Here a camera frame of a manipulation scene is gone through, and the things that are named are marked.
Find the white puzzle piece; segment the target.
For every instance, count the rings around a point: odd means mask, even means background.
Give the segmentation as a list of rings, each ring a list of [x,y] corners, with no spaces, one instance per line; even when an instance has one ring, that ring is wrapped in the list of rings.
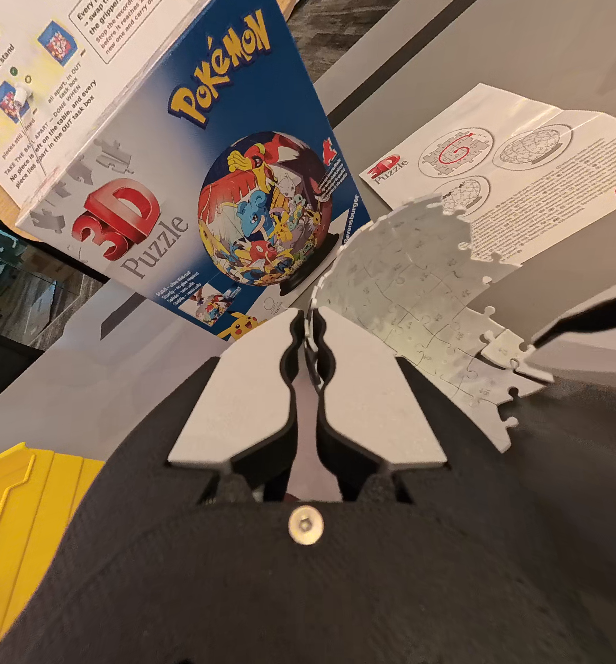
[[[526,343],[522,337],[508,328],[496,335],[493,331],[487,330],[483,337],[487,343],[480,351],[480,355],[502,369],[520,368],[526,357],[535,350],[532,344]]]

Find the yellow plastic bin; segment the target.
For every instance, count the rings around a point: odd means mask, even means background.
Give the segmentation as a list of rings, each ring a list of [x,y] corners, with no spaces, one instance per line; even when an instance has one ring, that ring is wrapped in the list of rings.
[[[104,464],[25,442],[0,453],[0,640],[37,590]]]

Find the white instruction card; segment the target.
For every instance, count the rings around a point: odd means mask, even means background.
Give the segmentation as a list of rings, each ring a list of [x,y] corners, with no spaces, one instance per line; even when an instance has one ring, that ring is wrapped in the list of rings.
[[[0,1],[0,185],[22,206],[205,1]],[[15,85],[33,96],[13,106]]]

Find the partly built puzzle ball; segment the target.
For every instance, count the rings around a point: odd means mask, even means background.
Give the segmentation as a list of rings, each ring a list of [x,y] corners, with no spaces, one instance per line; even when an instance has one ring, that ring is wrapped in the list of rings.
[[[415,199],[364,225],[338,250],[309,312],[327,306],[377,336],[504,453],[517,420],[502,420],[499,405],[512,401],[510,390],[528,396],[553,378],[527,377],[480,355],[483,334],[508,327],[494,320],[494,307],[475,311],[470,303],[520,266],[495,253],[475,259],[470,244],[466,220],[445,212],[436,196]]]

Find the white instruction leaflet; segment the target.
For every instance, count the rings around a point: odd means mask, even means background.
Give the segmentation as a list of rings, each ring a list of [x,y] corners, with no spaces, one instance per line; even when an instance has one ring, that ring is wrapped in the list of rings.
[[[478,84],[360,177],[391,209],[440,196],[474,258],[521,264],[616,210],[616,118]]]

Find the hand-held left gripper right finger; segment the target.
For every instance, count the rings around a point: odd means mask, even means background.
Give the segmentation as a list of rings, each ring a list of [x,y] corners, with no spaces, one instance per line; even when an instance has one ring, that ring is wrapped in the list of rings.
[[[447,456],[399,358],[377,336],[327,306],[312,309],[316,448],[343,501],[370,477],[442,468]]]

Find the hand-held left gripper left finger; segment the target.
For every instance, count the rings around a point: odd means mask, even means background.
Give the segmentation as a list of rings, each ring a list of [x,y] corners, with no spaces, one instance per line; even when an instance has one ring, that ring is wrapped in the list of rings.
[[[296,392],[304,312],[290,308],[230,344],[180,431],[172,467],[239,475],[283,501],[298,448]]]

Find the blue puzzle box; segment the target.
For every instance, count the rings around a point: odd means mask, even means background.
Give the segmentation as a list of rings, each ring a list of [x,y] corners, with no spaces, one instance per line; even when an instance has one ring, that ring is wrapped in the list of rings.
[[[17,225],[221,339],[370,221],[277,1],[179,24]]]

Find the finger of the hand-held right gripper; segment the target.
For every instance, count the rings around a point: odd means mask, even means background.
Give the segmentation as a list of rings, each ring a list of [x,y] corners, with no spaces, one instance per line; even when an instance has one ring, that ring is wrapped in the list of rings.
[[[516,372],[616,385],[616,294],[600,293],[538,331]]]

